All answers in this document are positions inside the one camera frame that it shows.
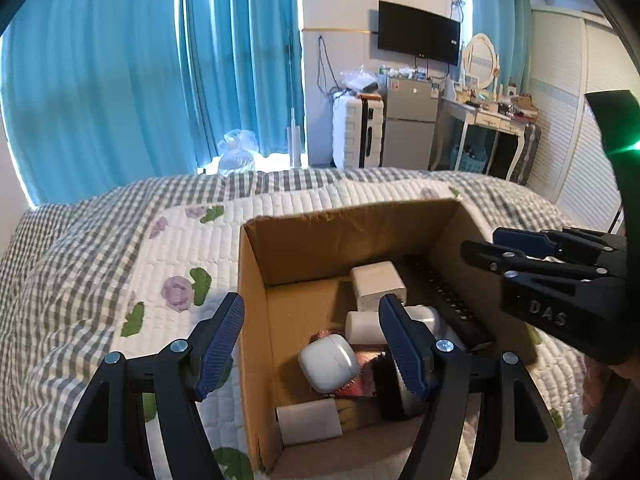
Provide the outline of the right human hand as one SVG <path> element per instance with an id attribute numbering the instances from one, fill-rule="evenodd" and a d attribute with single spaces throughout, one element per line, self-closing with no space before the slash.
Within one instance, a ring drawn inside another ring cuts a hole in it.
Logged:
<path id="1" fill-rule="evenodd" d="M 640 390 L 640 356 L 635 353 L 622 364 L 611 365 L 610 369 L 620 377 L 630 380 Z"/>

